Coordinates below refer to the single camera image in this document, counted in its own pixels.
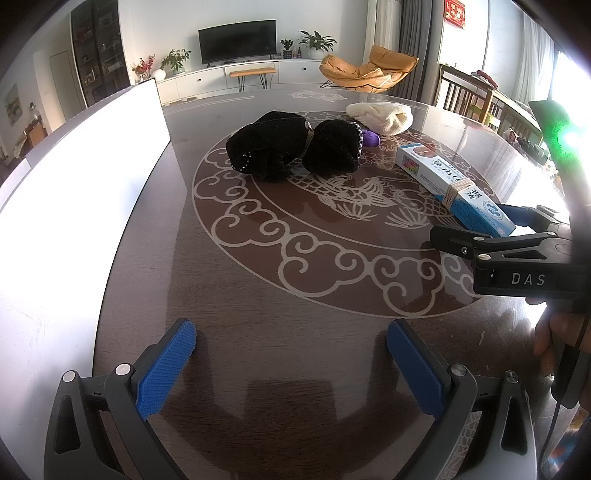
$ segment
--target screw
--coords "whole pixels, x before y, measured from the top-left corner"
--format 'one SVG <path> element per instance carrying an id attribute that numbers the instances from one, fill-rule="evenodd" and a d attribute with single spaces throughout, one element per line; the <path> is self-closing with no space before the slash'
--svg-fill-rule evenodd
<path id="1" fill-rule="evenodd" d="M 464 367 L 461 364 L 455 364 L 455 365 L 452 365 L 452 373 L 456 377 L 463 377 L 464 375 L 466 375 L 468 373 L 468 370 L 466 367 Z"/>
<path id="2" fill-rule="evenodd" d="M 517 383 L 519 381 L 519 377 L 513 370 L 507 370 L 505 372 L 505 378 L 509 383 Z"/>
<path id="3" fill-rule="evenodd" d="M 127 375 L 130 371 L 131 366 L 129 364 L 117 365 L 117 368 L 115 368 L 115 373 L 117 375 Z"/>
<path id="4" fill-rule="evenodd" d="M 70 370 L 67 371 L 64 376 L 61 378 L 64 382 L 71 382 L 72 380 L 74 380 L 76 377 L 76 374 Z"/>

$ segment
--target black tv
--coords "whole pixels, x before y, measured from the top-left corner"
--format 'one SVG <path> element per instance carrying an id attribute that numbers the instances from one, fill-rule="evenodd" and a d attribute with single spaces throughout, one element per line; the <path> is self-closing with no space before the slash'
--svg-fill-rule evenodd
<path id="1" fill-rule="evenodd" d="M 240 22 L 199 30 L 203 63 L 277 53 L 275 20 Z"/>

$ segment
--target curtain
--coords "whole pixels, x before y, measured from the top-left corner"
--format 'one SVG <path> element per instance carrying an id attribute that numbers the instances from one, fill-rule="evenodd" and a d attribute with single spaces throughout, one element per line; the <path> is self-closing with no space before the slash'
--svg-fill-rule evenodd
<path id="1" fill-rule="evenodd" d="M 402 0 L 398 51 L 418 57 L 417 66 L 394 87 L 394 95 L 419 101 L 427 70 L 433 0 Z"/>
<path id="2" fill-rule="evenodd" d="M 546 31 L 523 13 L 523 53 L 513 100 L 546 100 L 554 68 L 554 42 Z"/>
<path id="3" fill-rule="evenodd" d="M 369 61 L 371 47 L 379 45 L 398 51 L 400 10 L 402 0 L 368 0 L 368 20 L 365 31 L 363 63 Z"/>

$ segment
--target white vase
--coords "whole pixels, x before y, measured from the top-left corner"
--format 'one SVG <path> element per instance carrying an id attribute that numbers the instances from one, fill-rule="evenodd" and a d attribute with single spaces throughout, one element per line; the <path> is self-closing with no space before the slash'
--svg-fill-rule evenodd
<path id="1" fill-rule="evenodd" d="M 166 78 L 166 72 L 163 69 L 154 70 L 152 78 L 156 79 L 157 82 L 162 82 Z"/>
<path id="2" fill-rule="evenodd" d="M 324 50 L 316 50 L 315 48 L 310 48 L 308 50 L 308 55 L 312 60 L 322 60 L 326 57 L 327 53 Z"/>

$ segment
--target blue gripper pad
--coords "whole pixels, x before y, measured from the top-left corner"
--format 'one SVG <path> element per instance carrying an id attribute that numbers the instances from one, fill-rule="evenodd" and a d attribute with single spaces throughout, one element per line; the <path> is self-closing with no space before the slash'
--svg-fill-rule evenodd
<path id="1" fill-rule="evenodd" d="M 142 419 L 160 411 L 184 364 L 193 353 L 196 341 L 195 325 L 185 320 L 141 378 L 135 406 Z"/>
<path id="2" fill-rule="evenodd" d="M 437 420 L 445 409 L 443 385 L 398 322 L 388 325 L 388 350 L 423 413 Z"/>

